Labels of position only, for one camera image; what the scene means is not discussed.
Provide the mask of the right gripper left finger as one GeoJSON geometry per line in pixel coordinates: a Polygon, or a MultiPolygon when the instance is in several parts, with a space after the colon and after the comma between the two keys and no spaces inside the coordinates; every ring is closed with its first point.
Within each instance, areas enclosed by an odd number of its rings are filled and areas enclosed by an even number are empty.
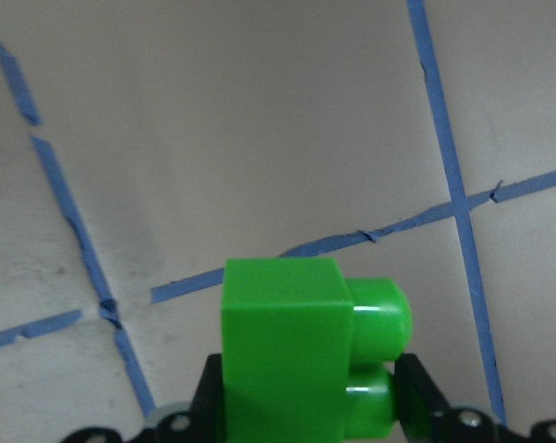
{"type": "Polygon", "coordinates": [[[222,356],[207,357],[190,404],[190,442],[225,442],[222,356]]]}

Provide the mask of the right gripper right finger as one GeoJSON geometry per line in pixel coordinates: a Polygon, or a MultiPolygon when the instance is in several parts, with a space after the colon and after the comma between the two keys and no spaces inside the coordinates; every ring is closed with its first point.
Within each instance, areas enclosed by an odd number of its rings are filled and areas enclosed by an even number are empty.
{"type": "Polygon", "coordinates": [[[443,442],[451,405],[416,354],[394,363],[396,413],[407,442],[443,442]]]}

